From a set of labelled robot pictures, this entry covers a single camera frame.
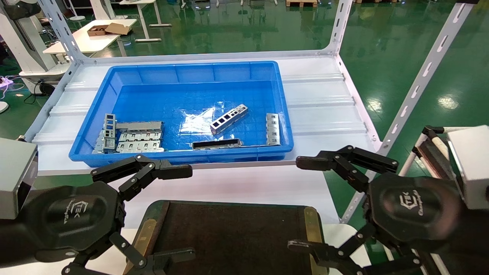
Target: green epoxy floor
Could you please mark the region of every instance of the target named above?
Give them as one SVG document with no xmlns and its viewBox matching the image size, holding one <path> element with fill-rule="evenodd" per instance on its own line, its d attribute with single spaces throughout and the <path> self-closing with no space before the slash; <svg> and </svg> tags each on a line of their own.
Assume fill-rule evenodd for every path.
<svg viewBox="0 0 489 275">
<path fill-rule="evenodd" d="M 323 0 L 318 8 L 285 8 L 285 1 L 212 2 L 210 10 L 197 10 L 189 2 L 181 10 L 178 4 L 158 0 L 164 23 L 171 28 L 149 28 L 151 38 L 162 42 L 135 43 L 143 38 L 140 21 L 134 34 L 126 37 L 130 56 L 196 54 L 240 51 L 303 50 L 324 48 L 331 35 L 337 0 Z M 354 4 L 350 11 L 340 52 L 356 88 L 382 137 L 387 132 L 408 89 L 420 69 L 433 42 L 447 19 L 454 0 L 404 0 L 402 3 Z M 135 8 L 115 7 L 117 14 L 137 18 Z M 153 7 L 143 10 L 147 24 L 156 23 Z M 86 22 L 71 23 L 80 28 Z M 489 4 L 481 3 L 472 10 L 459 35 L 420 102 L 414 109 L 389 156 L 404 163 L 424 125 L 476 126 L 489 123 L 486 96 L 489 87 Z M 96 57 L 120 56 L 116 44 L 97 53 Z M 0 75 L 18 71 L 4 71 Z M 40 111 L 45 98 L 34 105 L 23 104 L 28 93 L 9 93 L 5 99 L 10 109 L 0 114 L 0 137 L 16 138 L 25 133 Z M 338 213 L 341 216 L 353 189 L 331 172 L 325 174 Z M 409 176 L 424 175 L 419 163 Z M 87 175 L 40 177 L 38 184 L 89 184 Z M 350 224 L 356 228 L 364 221 L 358 211 Z M 379 246 L 369 246 L 372 261 L 384 260 Z"/>
</svg>

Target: table leg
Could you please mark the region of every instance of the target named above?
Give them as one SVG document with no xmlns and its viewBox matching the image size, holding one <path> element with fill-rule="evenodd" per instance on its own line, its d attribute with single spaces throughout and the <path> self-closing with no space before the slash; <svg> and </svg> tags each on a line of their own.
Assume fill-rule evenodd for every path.
<svg viewBox="0 0 489 275">
<path fill-rule="evenodd" d="M 126 57 L 126 49 L 124 49 L 124 43 L 122 43 L 121 37 L 117 37 L 117 44 L 119 45 L 119 49 L 121 50 L 122 57 Z"/>
<path fill-rule="evenodd" d="M 171 27 L 171 24 L 162 24 L 161 18 L 159 17 L 158 5 L 156 1 L 153 3 L 155 5 L 156 19 L 158 19 L 158 24 L 150 24 L 150 27 Z"/>
<path fill-rule="evenodd" d="M 137 11 L 139 12 L 139 17 L 141 18 L 141 25 L 143 25 L 144 39 L 136 39 L 136 42 L 151 42 L 151 41 L 161 41 L 161 38 L 150 38 L 148 34 L 148 29 L 146 28 L 146 22 L 144 21 L 143 11 L 141 9 L 141 4 L 136 5 Z"/>
</svg>

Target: blue plastic bin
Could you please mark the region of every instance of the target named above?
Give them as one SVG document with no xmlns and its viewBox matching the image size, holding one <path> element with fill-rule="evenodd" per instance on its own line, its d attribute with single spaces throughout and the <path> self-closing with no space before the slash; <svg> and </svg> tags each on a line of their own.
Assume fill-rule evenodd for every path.
<svg viewBox="0 0 489 275">
<path fill-rule="evenodd" d="M 248 114 L 218 135 L 210 123 L 239 104 Z M 114 66 L 109 69 L 69 158 L 100 167 L 136 153 L 92 154 L 105 114 L 117 122 L 163 121 L 161 147 L 144 153 L 173 164 L 281 160 L 293 148 L 278 65 L 274 61 Z M 266 144 L 266 114 L 279 114 L 280 146 Z M 241 148 L 193 151 L 192 142 L 239 138 Z"/>
</svg>

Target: wooden pallet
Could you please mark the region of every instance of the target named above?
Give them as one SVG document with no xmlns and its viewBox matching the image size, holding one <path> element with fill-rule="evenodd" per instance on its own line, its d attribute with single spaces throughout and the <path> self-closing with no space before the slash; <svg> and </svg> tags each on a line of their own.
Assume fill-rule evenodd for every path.
<svg viewBox="0 0 489 275">
<path fill-rule="evenodd" d="M 299 7 L 303 7 L 304 3 L 312 3 L 313 7 L 317 7 L 317 0 L 287 0 L 285 6 L 290 7 L 291 3 L 299 3 Z"/>
<path fill-rule="evenodd" d="M 398 0 L 384 0 L 383 2 L 397 3 Z M 362 3 L 362 0 L 354 0 L 355 3 Z M 374 3 L 380 3 L 382 0 L 374 0 Z"/>
</svg>

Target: cardboard box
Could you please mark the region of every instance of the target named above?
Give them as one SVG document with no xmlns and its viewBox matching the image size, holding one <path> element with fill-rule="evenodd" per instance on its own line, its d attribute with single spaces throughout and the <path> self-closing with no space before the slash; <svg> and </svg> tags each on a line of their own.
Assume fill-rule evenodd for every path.
<svg viewBox="0 0 489 275">
<path fill-rule="evenodd" d="M 129 32 L 129 27 L 122 24 L 111 23 L 106 29 L 106 32 L 126 35 Z"/>
<path fill-rule="evenodd" d="M 87 33 L 89 36 L 101 36 L 101 35 L 105 35 L 106 34 L 106 31 L 105 29 L 108 27 L 109 25 L 97 25 L 97 26 L 93 26 L 92 28 L 90 28 Z"/>
</svg>

